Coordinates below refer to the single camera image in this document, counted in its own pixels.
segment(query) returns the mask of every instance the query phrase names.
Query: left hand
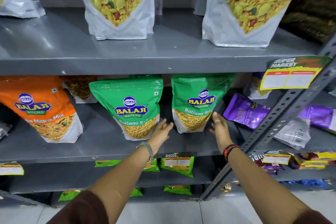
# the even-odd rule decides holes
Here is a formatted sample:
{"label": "left hand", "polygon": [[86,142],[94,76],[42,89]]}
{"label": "left hand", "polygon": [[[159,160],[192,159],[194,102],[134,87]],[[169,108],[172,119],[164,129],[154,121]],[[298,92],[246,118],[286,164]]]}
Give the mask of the left hand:
{"label": "left hand", "polygon": [[167,124],[166,119],[156,125],[156,128],[147,141],[147,143],[151,146],[154,155],[158,152],[163,142],[169,138],[168,133],[173,126],[174,123],[170,122],[170,124]]}

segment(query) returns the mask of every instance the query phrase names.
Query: bracelet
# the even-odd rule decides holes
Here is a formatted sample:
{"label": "bracelet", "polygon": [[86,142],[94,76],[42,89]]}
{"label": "bracelet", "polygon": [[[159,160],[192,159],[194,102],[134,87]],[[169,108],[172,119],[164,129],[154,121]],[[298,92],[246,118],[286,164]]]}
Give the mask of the bracelet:
{"label": "bracelet", "polygon": [[152,147],[148,143],[146,143],[146,142],[139,143],[139,145],[136,147],[136,149],[139,146],[144,146],[148,150],[148,153],[149,153],[149,160],[148,160],[148,162],[151,162],[153,160],[153,158],[154,158]]}
{"label": "bracelet", "polygon": [[227,146],[225,149],[224,149],[224,152],[223,152],[223,155],[224,155],[224,158],[225,160],[228,162],[228,156],[229,156],[229,153],[234,149],[234,148],[240,148],[238,145],[235,145],[235,144],[230,144],[229,146]]}

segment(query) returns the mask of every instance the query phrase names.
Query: brown sleeve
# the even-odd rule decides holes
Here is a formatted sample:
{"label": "brown sleeve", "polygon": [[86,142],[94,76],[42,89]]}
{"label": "brown sleeve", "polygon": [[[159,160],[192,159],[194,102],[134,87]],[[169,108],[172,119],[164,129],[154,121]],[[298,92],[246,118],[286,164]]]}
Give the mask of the brown sleeve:
{"label": "brown sleeve", "polygon": [[332,224],[321,213],[314,210],[308,210],[301,214],[293,224]]}
{"label": "brown sleeve", "polygon": [[89,190],[81,192],[47,224],[109,224],[102,201]]}

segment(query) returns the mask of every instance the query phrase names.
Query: hand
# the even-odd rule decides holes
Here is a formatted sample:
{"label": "hand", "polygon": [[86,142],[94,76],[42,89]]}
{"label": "hand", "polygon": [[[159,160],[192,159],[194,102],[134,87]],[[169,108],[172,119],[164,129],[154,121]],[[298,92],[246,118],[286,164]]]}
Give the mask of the hand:
{"label": "hand", "polygon": [[167,124],[166,119],[156,125],[156,128],[147,141],[147,143],[151,146],[154,155],[158,152],[163,142],[169,138],[168,133],[173,128],[173,126],[174,123],[170,122],[170,124]]}
{"label": "hand", "polygon": [[212,120],[214,123],[211,125],[214,129],[210,129],[210,132],[216,136],[219,151],[223,154],[224,149],[230,144],[233,144],[229,134],[228,125],[225,118],[220,116],[217,112],[213,112]]}

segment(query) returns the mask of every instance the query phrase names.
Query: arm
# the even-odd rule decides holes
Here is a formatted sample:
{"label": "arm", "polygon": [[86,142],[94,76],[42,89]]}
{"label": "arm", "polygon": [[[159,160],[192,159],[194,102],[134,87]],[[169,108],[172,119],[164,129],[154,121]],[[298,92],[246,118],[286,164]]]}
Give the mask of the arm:
{"label": "arm", "polygon": [[[224,117],[214,112],[213,120],[214,130],[210,131],[215,134],[219,150],[223,152],[233,142]],[[228,160],[247,198],[264,224],[291,224],[310,209],[239,148],[231,151]]]}
{"label": "arm", "polygon": [[[166,119],[157,125],[147,141],[154,155],[162,143],[169,138],[168,132],[172,128],[173,123],[166,124]],[[138,147],[89,188],[103,202],[110,224],[117,222],[148,159],[148,150],[145,147]]]}

